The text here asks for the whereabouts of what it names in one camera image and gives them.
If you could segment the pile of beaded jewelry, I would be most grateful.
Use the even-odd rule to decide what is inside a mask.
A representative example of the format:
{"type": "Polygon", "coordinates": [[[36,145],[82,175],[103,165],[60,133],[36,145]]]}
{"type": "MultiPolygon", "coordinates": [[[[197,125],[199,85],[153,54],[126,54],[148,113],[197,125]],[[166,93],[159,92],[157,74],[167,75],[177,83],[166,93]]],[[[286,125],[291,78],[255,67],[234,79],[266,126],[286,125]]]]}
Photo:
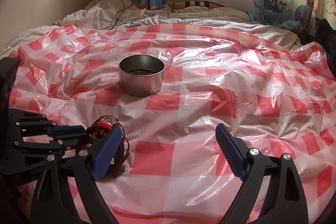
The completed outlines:
{"type": "Polygon", "coordinates": [[[90,148],[100,139],[108,136],[112,127],[118,125],[121,129],[121,142],[114,157],[110,161],[110,165],[106,171],[105,176],[116,178],[125,172],[124,162],[129,157],[130,144],[125,136],[125,130],[120,123],[120,120],[111,115],[104,115],[99,117],[85,132],[89,135],[90,140],[87,144],[81,146],[81,149],[90,150],[90,148]]]}

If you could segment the white striped bed sheet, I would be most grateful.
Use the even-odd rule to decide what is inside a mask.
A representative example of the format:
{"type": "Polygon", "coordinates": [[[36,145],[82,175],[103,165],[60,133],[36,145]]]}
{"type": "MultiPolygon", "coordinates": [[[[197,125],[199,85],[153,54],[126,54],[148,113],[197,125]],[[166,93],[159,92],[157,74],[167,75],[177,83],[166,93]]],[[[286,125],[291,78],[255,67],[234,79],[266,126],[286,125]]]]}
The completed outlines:
{"type": "Polygon", "coordinates": [[[126,28],[137,24],[192,24],[217,27],[254,34],[290,51],[302,46],[298,36],[290,30],[283,30],[276,26],[253,24],[247,13],[228,7],[214,9],[188,7],[181,10],[172,10],[166,7],[162,10],[147,10],[136,8],[131,5],[129,0],[94,0],[84,9],[75,11],[62,20],[22,31],[1,47],[1,56],[6,57],[19,46],[64,25],[74,25],[75,27],[94,30],[109,30],[113,27],[126,28]]]}

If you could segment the red white checkered plastic sheet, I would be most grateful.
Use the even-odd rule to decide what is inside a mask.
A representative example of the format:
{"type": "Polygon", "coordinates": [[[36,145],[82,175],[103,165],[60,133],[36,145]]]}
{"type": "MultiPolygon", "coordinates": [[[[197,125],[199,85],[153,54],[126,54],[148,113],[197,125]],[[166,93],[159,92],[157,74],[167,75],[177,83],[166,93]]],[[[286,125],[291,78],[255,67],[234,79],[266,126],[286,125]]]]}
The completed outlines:
{"type": "Polygon", "coordinates": [[[125,173],[97,184],[120,223],[218,223],[240,186],[215,140],[220,123],[265,155],[293,157],[311,222],[335,192],[335,79],[316,43],[290,51],[221,28],[67,25],[8,56],[21,61],[11,107],[62,125],[120,120],[125,173]],[[148,97],[119,84],[119,62],[140,54],[165,64],[148,97]]]}

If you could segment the black bag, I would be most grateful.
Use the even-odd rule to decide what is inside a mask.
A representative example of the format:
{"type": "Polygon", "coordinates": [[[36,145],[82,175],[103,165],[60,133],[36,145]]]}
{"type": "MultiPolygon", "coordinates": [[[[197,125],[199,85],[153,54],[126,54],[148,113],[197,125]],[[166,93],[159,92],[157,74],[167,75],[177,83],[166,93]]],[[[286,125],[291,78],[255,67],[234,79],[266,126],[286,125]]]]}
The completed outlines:
{"type": "Polygon", "coordinates": [[[315,21],[315,36],[309,34],[306,30],[303,30],[299,34],[299,39],[302,45],[306,45],[311,42],[316,42],[326,52],[327,64],[332,75],[335,77],[335,60],[336,60],[336,37],[335,30],[331,27],[326,19],[316,18],[315,21]]]}

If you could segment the round metal tin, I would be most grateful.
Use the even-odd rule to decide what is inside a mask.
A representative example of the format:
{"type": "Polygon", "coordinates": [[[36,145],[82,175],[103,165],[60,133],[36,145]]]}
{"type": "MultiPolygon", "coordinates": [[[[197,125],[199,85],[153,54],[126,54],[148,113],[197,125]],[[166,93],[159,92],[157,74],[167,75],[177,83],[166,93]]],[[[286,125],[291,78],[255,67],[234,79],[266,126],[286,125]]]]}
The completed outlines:
{"type": "Polygon", "coordinates": [[[134,97],[158,93],[163,85],[165,64],[151,55],[131,55],[118,64],[120,89],[134,97]]]}

